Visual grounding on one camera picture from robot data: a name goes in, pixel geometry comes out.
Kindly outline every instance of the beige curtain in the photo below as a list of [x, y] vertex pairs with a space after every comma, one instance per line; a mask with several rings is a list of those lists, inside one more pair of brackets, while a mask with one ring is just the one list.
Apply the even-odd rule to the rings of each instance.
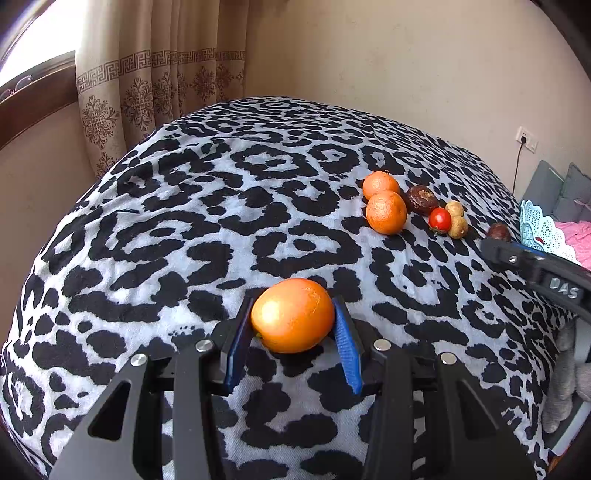
[[92, 0], [76, 51], [97, 178], [155, 128], [243, 95], [248, 0]]

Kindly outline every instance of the bed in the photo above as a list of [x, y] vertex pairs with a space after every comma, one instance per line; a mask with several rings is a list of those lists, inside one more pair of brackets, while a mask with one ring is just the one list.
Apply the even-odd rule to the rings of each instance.
[[[401, 235], [372, 231], [361, 193], [372, 170], [403, 189], [429, 186], [443, 205], [459, 200], [468, 236], [437, 236], [415, 213]], [[397, 345], [453, 352], [542, 478], [540, 406], [553, 337], [572, 315], [480, 257], [490, 224], [517, 235], [518, 212], [477, 156], [386, 118], [290, 98], [204, 108], [129, 152], [35, 259], [2, 350], [4, 422], [46, 476], [133, 353], [171, 355], [235, 315], [249, 289], [305, 277]], [[331, 339], [298, 355], [255, 339], [245, 378], [214, 399], [228, 478], [358, 478], [372, 403], [351, 393]], [[163, 474], [172, 478], [167, 412]], [[417, 458], [416, 477], [423, 465]]]

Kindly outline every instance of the tangerine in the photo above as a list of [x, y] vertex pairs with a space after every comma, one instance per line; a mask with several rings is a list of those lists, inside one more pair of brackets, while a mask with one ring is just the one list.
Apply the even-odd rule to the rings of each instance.
[[251, 322], [272, 352], [298, 353], [320, 343], [330, 332], [335, 308], [321, 285], [306, 278], [291, 278], [258, 297], [252, 306]]
[[406, 205], [398, 193], [376, 193], [369, 199], [365, 216], [377, 233], [393, 235], [400, 233], [406, 223]]
[[396, 179], [384, 171], [374, 171], [370, 173], [363, 181], [363, 195], [368, 200], [376, 193], [389, 190], [394, 193], [400, 193], [400, 186]]

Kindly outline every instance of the cherry tomato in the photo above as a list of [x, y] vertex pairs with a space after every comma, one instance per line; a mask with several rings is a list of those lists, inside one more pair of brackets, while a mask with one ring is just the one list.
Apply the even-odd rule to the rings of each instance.
[[429, 227], [435, 233], [447, 233], [452, 227], [451, 214], [445, 208], [437, 207], [429, 215]]

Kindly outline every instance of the beige wall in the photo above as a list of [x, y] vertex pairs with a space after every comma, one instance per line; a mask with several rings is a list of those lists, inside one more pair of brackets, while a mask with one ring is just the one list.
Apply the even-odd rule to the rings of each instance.
[[77, 103], [0, 150], [0, 345], [33, 259], [93, 183]]
[[530, 0], [251, 0], [246, 94], [377, 113], [466, 147], [516, 196], [540, 159], [591, 173], [591, 82]]

